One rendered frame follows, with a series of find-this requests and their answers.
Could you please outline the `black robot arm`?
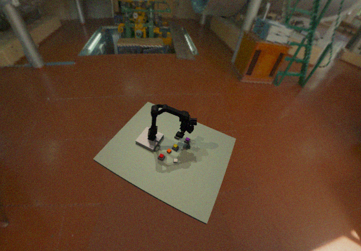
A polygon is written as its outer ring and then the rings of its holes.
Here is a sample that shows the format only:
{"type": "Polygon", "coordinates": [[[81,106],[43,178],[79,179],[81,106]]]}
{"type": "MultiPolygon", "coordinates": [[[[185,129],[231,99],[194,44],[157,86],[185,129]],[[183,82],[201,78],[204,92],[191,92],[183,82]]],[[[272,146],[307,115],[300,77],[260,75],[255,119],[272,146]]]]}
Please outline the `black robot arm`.
{"type": "Polygon", "coordinates": [[[157,127],[156,126],[156,117],[157,115],[162,114],[163,112],[168,112],[170,114],[173,114],[175,116],[179,117],[179,121],[181,122],[182,126],[187,126],[185,131],[187,131],[189,134],[194,130],[194,126],[197,125],[197,118],[191,118],[189,113],[187,111],[180,111],[177,110],[175,108],[172,108],[170,106],[167,106],[166,104],[161,105],[161,104],[156,104],[156,105],[152,105],[151,107],[151,117],[152,117],[152,125],[151,127],[148,129],[148,139],[151,141],[154,141],[154,139],[156,138],[156,134],[157,134],[157,127]],[[162,108],[158,111],[158,108],[162,108]],[[189,124],[190,125],[189,125],[189,124]]]}

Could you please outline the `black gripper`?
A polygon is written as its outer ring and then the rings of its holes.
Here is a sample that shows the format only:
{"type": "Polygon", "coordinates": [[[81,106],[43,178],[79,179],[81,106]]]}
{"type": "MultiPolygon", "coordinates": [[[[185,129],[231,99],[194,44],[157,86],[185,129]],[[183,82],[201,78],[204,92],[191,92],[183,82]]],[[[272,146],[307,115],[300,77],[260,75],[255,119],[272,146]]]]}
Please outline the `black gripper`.
{"type": "Polygon", "coordinates": [[[180,127],[181,132],[178,131],[177,134],[176,134],[176,136],[179,137],[179,138],[183,138],[183,136],[185,135],[185,134],[184,134],[184,133],[185,133],[185,129],[186,129],[186,127],[187,127],[188,125],[184,127],[184,126],[182,126],[182,125],[180,124],[180,126],[181,126],[181,127],[180,127]]]}

